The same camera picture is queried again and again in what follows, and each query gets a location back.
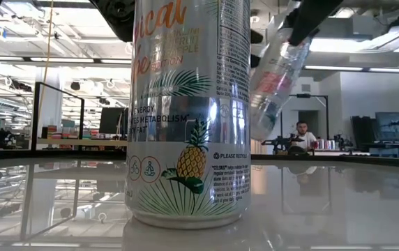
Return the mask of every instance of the shelf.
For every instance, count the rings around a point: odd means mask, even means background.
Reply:
[[[59,144],[73,146],[127,146],[126,140],[92,140],[92,139],[38,139],[37,144]]]

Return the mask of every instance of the icon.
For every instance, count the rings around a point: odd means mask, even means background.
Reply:
[[[128,173],[130,179],[132,181],[136,181],[141,174],[141,161],[139,160],[139,158],[137,156],[133,156],[130,158],[130,171]]]
[[[223,118],[228,118],[230,113],[230,108],[228,105],[221,105],[220,106],[220,114]]]
[[[149,165],[146,166],[144,174],[147,176],[155,176],[155,170],[154,170],[153,166],[151,165],[151,161],[149,161]]]
[[[137,167],[137,165],[136,165],[136,160],[135,160],[135,162],[133,163],[133,166],[131,167],[130,172],[131,172],[132,174],[139,174],[139,167]]]
[[[141,162],[142,180],[147,183],[153,183],[159,179],[160,164],[154,157],[145,157]]]

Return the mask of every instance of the energy drink can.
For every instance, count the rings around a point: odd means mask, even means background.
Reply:
[[[126,204],[147,224],[229,224],[250,202],[250,0],[136,1]]]

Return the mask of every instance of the can label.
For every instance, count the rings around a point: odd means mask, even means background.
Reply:
[[[250,0],[136,2],[126,202],[198,217],[249,203]]]

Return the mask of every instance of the doorway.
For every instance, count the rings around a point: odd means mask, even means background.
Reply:
[[[299,111],[299,120],[308,124],[308,132],[319,134],[319,111]]]

